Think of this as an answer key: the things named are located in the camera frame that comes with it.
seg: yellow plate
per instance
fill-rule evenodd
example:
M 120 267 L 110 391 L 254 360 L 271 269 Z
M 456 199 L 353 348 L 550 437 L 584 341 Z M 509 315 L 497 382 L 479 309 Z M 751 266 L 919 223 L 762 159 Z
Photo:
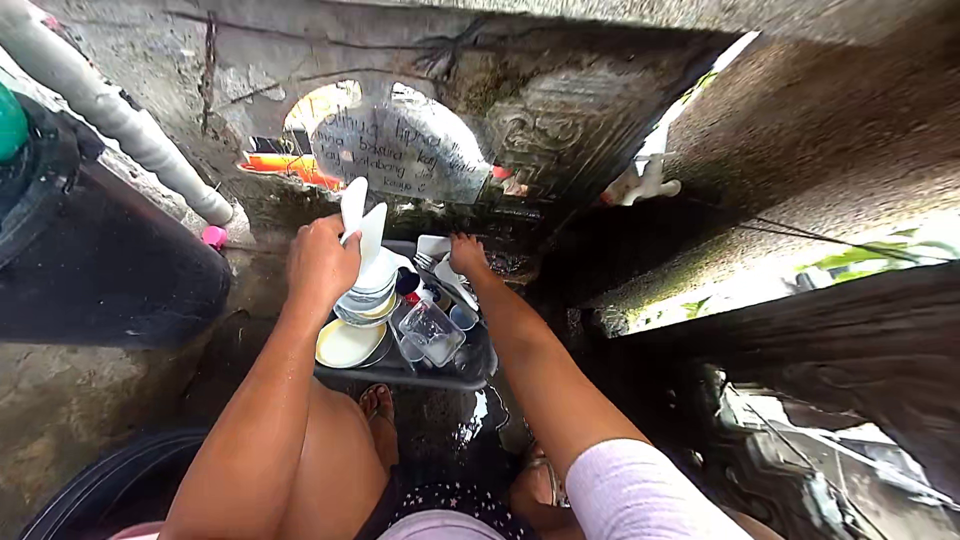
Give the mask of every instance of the yellow plate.
M 315 358 L 326 367 L 353 367 L 373 354 L 385 335 L 386 323 L 357 328 L 337 319 L 320 330 Z
M 366 311 L 355 311 L 357 315 L 364 319 L 379 319 L 380 317 L 386 315 L 388 312 L 393 310 L 396 306 L 396 294 L 390 295 L 390 298 L 383 301 L 383 304 L 374 307 L 373 309 L 368 309 Z

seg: pink shirt sleeve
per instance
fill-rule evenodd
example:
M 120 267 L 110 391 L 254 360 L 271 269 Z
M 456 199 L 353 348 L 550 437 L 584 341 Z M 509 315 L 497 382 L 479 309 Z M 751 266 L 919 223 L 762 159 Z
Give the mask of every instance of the pink shirt sleeve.
M 580 454 L 566 494 L 587 540 L 751 540 L 666 455 L 636 440 Z

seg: green container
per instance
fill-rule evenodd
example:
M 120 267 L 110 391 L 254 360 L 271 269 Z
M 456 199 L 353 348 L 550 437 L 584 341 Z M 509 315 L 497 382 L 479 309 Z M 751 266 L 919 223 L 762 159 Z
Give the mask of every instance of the green container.
M 0 85 L 0 161 L 6 161 L 27 141 L 27 116 L 16 98 Z

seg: star-patterned shorts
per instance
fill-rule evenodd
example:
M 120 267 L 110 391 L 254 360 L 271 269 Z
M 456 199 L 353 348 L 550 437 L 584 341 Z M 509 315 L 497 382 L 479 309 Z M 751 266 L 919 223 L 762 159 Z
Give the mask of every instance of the star-patterned shorts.
M 433 483 L 415 487 L 398 497 L 392 527 L 401 519 L 423 510 L 454 510 L 490 526 L 507 540 L 535 540 L 530 524 L 510 511 L 493 493 L 464 482 Z

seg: electrical wire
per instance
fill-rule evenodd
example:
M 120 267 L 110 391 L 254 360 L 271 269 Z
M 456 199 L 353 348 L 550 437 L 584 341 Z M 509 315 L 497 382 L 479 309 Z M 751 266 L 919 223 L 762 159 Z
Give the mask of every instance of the electrical wire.
M 737 396 L 740 396 L 741 398 L 744 397 L 743 394 L 741 394 L 736 388 L 734 388 L 732 384 L 725 384 L 725 386 L 727 386 L 730 390 L 732 390 L 733 393 L 736 394 Z M 755 414 L 756 417 L 759 418 L 760 421 L 763 422 L 764 425 L 766 425 L 767 428 L 770 428 L 770 430 L 771 430 L 777 437 L 779 437 L 781 441 L 783 441 L 783 444 L 785 444 L 785 445 L 787 446 L 787 448 L 789 448 L 790 450 L 792 450 L 792 451 L 794 452 L 794 454 L 798 455 L 798 456 L 800 457 L 800 459 L 801 459 L 804 463 L 806 463 L 806 465 L 807 465 L 811 470 L 813 470 L 813 472 L 815 472 L 815 473 L 820 473 L 821 475 L 823 475 L 823 473 L 821 473 L 820 470 L 817 469 L 816 466 L 813 465 L 813 461 L 812 461 L 809 457 L 807 457 L 806 454 L 804 454 L 803 452 L 801 452 L 800 449 L 798 449 L 789 439 L 787 439 L 787 438 L 786 438 L 786 435 L 784 435 L 783 433 L 781 433 L 780 430 L 778 430 L 773 424 L 771 424 L 769 420 L 767 420 L 762 414 L 760 414 L 760 413 L 754 408 L 753 405 L 750 405 L 750 402 L 748 402 L 746 399 L 744 399 L 744 400 L 742 401 L 742 403 L 743 403 L 744 405 L 746 405 L 746 406 L 753 412 L 753 414 Z M 874 530 L 876 531 L 877 534 L 880 535 L 880 538 L 881 538 L 882 540 L 890 540 L 889 538 L 887 538 L 887 536 L 886 536 L 885 534 L 883 534 L 883 531 L 880 530 L 880 528 L 876 526 L 876 524 L 873 522 L 873 520 L 871 520 L 870 517 L 868 517 L 867 514 L 865 514 L 865 513 L 863 512 L 863 510 L 861 510 L 860 507 L 857 506 L 856 503 L 853 502 L 853 499 L 850 497 L 850 495 L 847 495 L 847 492 L 846 492 L 846 491 L 844 491 L 844 490 L 840 489 L 839 487 L 837 487 L 837 485 L 836 485 L 835 483 L 833 483 L 832 480 L 830 480 L 830 479 L 827 478 L 827 475 L 823 475 L 823 478 L 824 478 L 824 481 L 826 481 L 827 484 L 828 484 L 830 487 L 832 487 L 837 493 L 840 494 L 841 497 L 844 498 L 844 501 L 846 501 L 847 504 L 849 504 L 851 508 L 853 508 L 854 510 L 856 510 L 856 512 L 857 512 L 858 514 L 860 514 L 860 516 L 863 518 L 863 521 L 867 522 L 867 525 L 869 525 L 870 527 L 874 528 Z
M 732 212 L 731 210 L 729 210 L 729 209 L 724 209 L 724 208 L 722 208 L 722 207 L 719 207 L 719 206 L 717 206 L 717 205 L 708 203 L 708 202 L 706 202 L 706 201 L 701 201 L 700 199 L 697 199 L 697 198 L 694 198 L 694 197 L 687 197 L 686 200 L 687 200 L 687 201 L 692 201 L 692 202 L 697 203 L 697 204 L 699 204 L 699 205 L 703 205 L 703 206 L 705 206 L 705 207 L 708 207 L 708 208 L 713 209 L 713 210 L 716 210 L 716 211 L 725 212 L 725 213 L 728 213 L 728 214 L 733 214 L 733 212 Z M 777 231 L 777 230 L 775 230 L 775 229 L 765 229 L 765 228 L 762 228 L 762 227 L 756 227 L 756 226 L 752 226 L 752 225 L 743 225 L 743 224 L 737 224 L 737 225 L 734 225 L 734 226 L 737 227 L 738 229 L 749 229 L 749 230 L 751 230 L 751 231 L 760 231 L 760 232 L 763 232 L 763 233 L 782 234 L 782 235 L 784 235 L 784 236 L 795 236 L 795 237 L 798 237 L 798 238 L 806 238 L 806 239 L 810 239 L 810 240 L 820 240 L 820 241 L 823 241 L 823 242 L 832 242 L 832 243 L 834 243 L 834 244 L 843 244 L 843 245 L 845 245 L 845 246 L 850 246 L 850 247 L 852 247 L 852 248 L 859 248 L 859 249 L 862 249 L 862 250 L 865 250 L 865 251 L 869 251 L 869 252 L 872 252 L 872 253 L 876 253 L 876 254 L 878 254 L 878 255 L 883 255 L 884 257 L 897 258 L 897 259 L 899 259 L 899 260 L 905 260 L 905 261 L 907 261 L 907 262 L 912 262 L 912 263 L 914 263 L 914 264 L 919 264 L 919 263 L 920 263 L 920 261 L 919 261 L 918 258 L 916 258 L 916 257 L 914 257 L 914 256 L 912 256 L 912 255 L 910 255 L 910 254 L 907 254 L 907 253 L 905 253 L 905 252 L 902 252 L 902 251 L 888 250 L 888 249 L 886 249 L 886 248 L 879 248 L 879 247 L 876 247 L 876 246 L 870 246 L 870 245 L 866 245 L 866 244 L 854 244 L 854 243 L 852 243 L 852 242 L 847 242 L 847 241 L 845 241 L 845 240 L 840 240 L 840 239 L 838 239 L 838 238 L 833 238 L 833 237 L 826 236 L 826 235 L 819 234 L 819 233 L 812 233 L 811 231 L 807 231 L 807 230 L 805 230 L 805 229 L 801 229 L 800 227 L 794 227 L 794 226 L 792 226 L 792 225 L 786 225 L 785 223 L 780 223 L 780 222 L 774 221 L 774 220 L 772 220 L 772 219 L 766 219 L 766 218 L 759 217 L 759 216 L 753 216 L 753 217 L 751 217 L 750 219 L 759 221 L 759 222 L 761 222 L 761 223 L 766 223 L 766 224 L 768 224 L 768 225 L 773 225 L 773 226 L 775 226 L 775 227 L 781 227 L 781 228 L 783 228 L 783 229 L 787 229 L 787 231 Z M 935 258 L 935 259 L 937 259 L 937 260 L 942 260 L 943 262 L 951 262 L 951 261 L 953 260 L 953 259 L 951 259 L 951 258 L 942 258 L 942 257 L 934 257 L 934 256 L 924 256 L 924 257 L 926 257 L 926 258 Z

